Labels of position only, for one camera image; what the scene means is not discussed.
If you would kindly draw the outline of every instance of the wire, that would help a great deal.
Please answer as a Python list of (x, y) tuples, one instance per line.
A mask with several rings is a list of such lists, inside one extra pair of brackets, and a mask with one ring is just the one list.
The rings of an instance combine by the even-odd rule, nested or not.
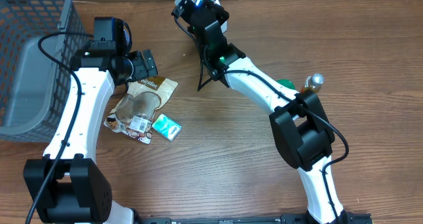
[(118, 96), (118, 95), (126, 94), (128, 92), (128, 90), (129, 90), (129, 88), (130, 88), (129, 83), (128, 82), (125, 82), (125, 92), (114, 94), (112, 96)]
[(52, 61), (54, 61), (55, 63), (57, 63), (59, 65), (59, 67), (61, 67), (62, 69), (68, 71), (73, 78), (75, 79), (75, 82), (77, 83), (77, 87), (78, 87), (78, 92), (77, 92), (77, 102), (75, 105), (75, 109), (73, 111), (73, 115), (72, 115), (72, 119), (69, 123), (69, 127), (67, 128), (66, 134), (64, 139), (61, 141), (61, 146), (59, 149), (58, 154), (56, 155), (56, 158), (54, 159), (54, 162), (52, 164), (52, 166), (50, 167), (46, 178), (44, 179), (43, 183), (41, 184), (41, 187), (37, 193), (37, 195), (34, 198), (34, 201), (32, 203), (31, 208), (29, 209), (28, 215), (26, 216), (26, 221), (25, 224), (29, 224), (31, 222), (32, 216), (34, 215), (36, 206), (38, 204), (38, 202), (40, 201), (40, 198), (44, 192), (44, 190), (46, 189), (48, 182), (50, 181), (50, 179), (53, 177), (54, 174), (54, 170), (57, 166), (57, 164), (59, 163), (60, 157), (63, 155), (63, 152), (65, 151), (66, 146), (68, 146), (68, 140), (69, 140), (69, 136), (71, 135), (71, 131), (73, 128), (73, 125), (75, 124), (75, 120), (77, 118), (78, 115), (78, 110), (79, 110), (79, 106), (81, 104), (81, 95), (82, 95), (82, 88), (81, 88), (81, 82), (78, 79), (78, 76), (75, 74), (75, 72), (73, 72), (72, 69), (70, 69), (69, 67), (67, 67), (64, 63), (60, 62), (59, 60), (57, 60), (56, 58), (54, 58), (53, 56), (51, 56), (49, 53), (47, 53), (43, 47), (42, 47), (42, 42), (48, 38), (51, 38), (52, 36), (58, 36), (58, 35), (80, 35), (80, 36), (88, 36), (88, 37), (93, 37), (92, 34), (86, 34), (86, 33), (82, 33), (82, 32), (54, 32), (51, 33), (49, 35), (43, 36), (39, 41), (38, 41), (38, 48), (40, 49), (41, 53), (43, 53), (46, 57), (48, 57), (49, 59), (51, 59)]
[(130, 26), (128, 25), (127, 22), (124, 22), (124, 26), (128, 30), (128, 34), (130, 36), (130, 41), (128, 42), (128, 48), (126, 49), (126, 53), (125, 53), (125, 54), (129, 54), (131, 52), (131, 48), (132, 48), (132, 33), (131, 33)]
[(185, 34), (187, 34), (191, 39), (192, 39), (192, 41), (194, 42), (194, 44), (196, 45), (196, 48), (197, 48), (197, 52), (198, 52), (198, 55), (200, 55), (200, 79), (199, 79), (199, 81), (198, 81), (198, 87), (197, 87), (197, 91), (200, 91), (200, 89), (201, 89), (201, 85), (202, 85), (202, 81), (203, 81), (203, 65), (204, 65), (204, 60), (203, 60), (203, 57), (202, 57), (202, 53), (201, 53), (201, 49), (200, 49), (200, 46), (198, 45), (198, 42), (197, 42), (197, 40), (195, 39), (195, 37), (193, 37), (193, 35), (191, 35), (191, 33), (187, 30), (187, 29), (185, 29), (180, 23), (179, 23), (179, 21), (178, 21), (178, 18), (176, 17), (176, 16), (174, 16), (174, 21), (176, 22), (176, 25), (178, 25), (178, 27), (181, 29), (181, 30), (183, 30), (184, 32), (185, 32)]
[[(287, 96), (285, 96), (281, 91), (279, 91), (278, 89), (276, 89), (275, 87), (273, 87), (266, 79), (264, 79), (263, 77), (261, 77), (260, 75), (257, 75), (256, 73), (252, 72), (252, 71), (245, 71), (245, 70), (230, 70), (230, 71), (224, 71), (222, 73), (220, 73), (219, 75), (217, 75), (217, 78), (222, 78), (224, 75), (226, 74), (230, 74), (230, 73), (246, 73), (248, 75), (252, 75), (254, 77), (256, 77), (257, 79), (261, 80), (267, 87), (269, 87), (269, 89), (271, 89), (273, 92), (275, 92), (280, 98), (285, 99), (288, 102), (292, 102), (292, 99), (288, 98)], [(210, 81), (212, 80), (212, 78), (208, 79), (206, 82), (204, 82), (203, 85), (201, 85), (200, 88), (204, 87), (205, 85), (207, 85)], [(348, 146), (348, 142), (345, 139), (345, 137), (329, 122), (327, 122), (326, 120), (324, 120), (323, 118), (321, 118), (320, 116), (316, 115), (314, 112), (310, 111), (309, 109), (305, 108), (304, 106), (297, 104), (297, 106), (302, 109), (304, 112), (306, 112), (308, 115), (318, 119), (319, 121), (321, 121), (325, 126), (327, 126), (328, 128), (330, 128), (343, 142), (344, 146), (345, 146), (345, 153), (343, 154), (343, 156), (325, 164), (322, 168), (322, 176), (323, 176), (323, 182), (325, 183), (325, 188), (326, 188), (326, 193), (328, 195), (328, 199), (329, 199), (329, 204), (332, 207), (336, 222), (339, 223), (339, 218), (338, 218), (338, 214), (336, 212), (335, 209), (335, 204), (332, 201), (332, 196), (330, 195), (330, 190), (329, 190), (329, 185), (326, 179), (326, 169), (330, 166), (333, 165), (335, 163), (338, 163), (342, 160), (344, 160), (349, 152), (350, 152), (350, 148)]]

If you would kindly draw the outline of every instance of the snack bag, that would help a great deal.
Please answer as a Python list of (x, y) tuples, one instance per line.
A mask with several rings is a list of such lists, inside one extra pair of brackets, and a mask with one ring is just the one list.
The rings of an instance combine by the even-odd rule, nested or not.
[(155, 76), (130, 83), (128, 93), (110, 111), (104, 125), (145, 144), (151, 142), (151, 124), (156, 111), (170, 99), (177, 82)]

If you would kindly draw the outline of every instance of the gray plastic basket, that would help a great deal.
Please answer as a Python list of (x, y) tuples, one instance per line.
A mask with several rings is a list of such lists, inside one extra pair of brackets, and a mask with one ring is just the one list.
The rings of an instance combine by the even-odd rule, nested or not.
[[(84, 32), (72, 0), (0, 0), (0, 139), (50, 141), (69, 94), (69, 73), (41, 54), (55, 31)], [(43, 48), (69, 66), (83, 36), (61, 35)]]

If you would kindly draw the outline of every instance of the white label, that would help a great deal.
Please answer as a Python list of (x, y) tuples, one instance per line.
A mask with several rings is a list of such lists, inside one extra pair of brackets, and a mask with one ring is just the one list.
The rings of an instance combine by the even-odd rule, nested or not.
[(174, 137), (176, 135), (178, 135), (179, 131), (180, 131), (180, 127), (179, 126), (172, 126), (169, 129), (169, 132), (167, 134), (167, 137), (172, 141), (174, 139)]
[(141, 133), (145, 133), (145, 129), (147, 128), (148, 120), (144, 118), (140, 118), (139, 116), (134, 116), (132, 118), (130, 129), (134, 131), (139, 131)]

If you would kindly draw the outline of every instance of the green packet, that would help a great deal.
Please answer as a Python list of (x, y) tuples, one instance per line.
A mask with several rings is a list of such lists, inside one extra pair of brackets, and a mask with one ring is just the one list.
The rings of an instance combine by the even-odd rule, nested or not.
[(154, 130), (159, 132), (162, 136), (166, 137), (169, 141), (173, 141), (173, 139), (180, 133), (182, 129), (182, 126), (164, 114), (161, 114), (152, 126)]

